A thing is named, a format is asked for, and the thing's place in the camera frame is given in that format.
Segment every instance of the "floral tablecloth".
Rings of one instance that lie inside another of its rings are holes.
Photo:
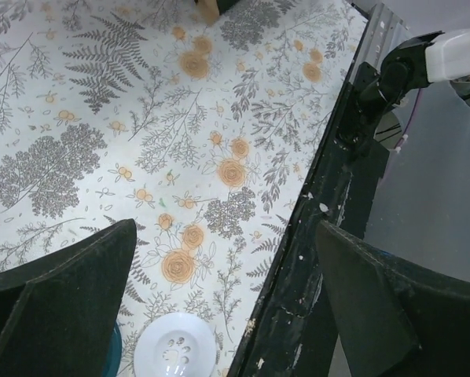
[[[173,311],[225,375],[365,21],[340,0],[0,0],[0,272],[123,218],[123,359]]]

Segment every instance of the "purple cable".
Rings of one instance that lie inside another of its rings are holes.
[[[413,106],[413,110],[411,111],[411,114],[409,115],[408,123],[406,124],[406,127],[402,132],[402,136],[399,138],[398,142],[396,143],[395,148],[401,148],[401,146],[404,144],[404,142],[406,140],[405,135],[406,135],[406,137],[408,137],[407,134],[409,132],[409,127],[412,125],[413,117],[415,116],[415,113],[417,112],[417,108],[418,108],[418,105],[420,103],[421,94],[422,94],[422,89],[419,89],[418,93],[417,93],[417,98],[415,99],[415,105]],[[384,183],[385,178],[388,176],[389,172],[391,171],[391,167],[392,167],[393,162],[394,162],[394,156],[392,156],[392,158],[389,159],[389,164],[387,166],[387,169],[385,169],[384,176],[378,182],[377,188],[380,187]]]

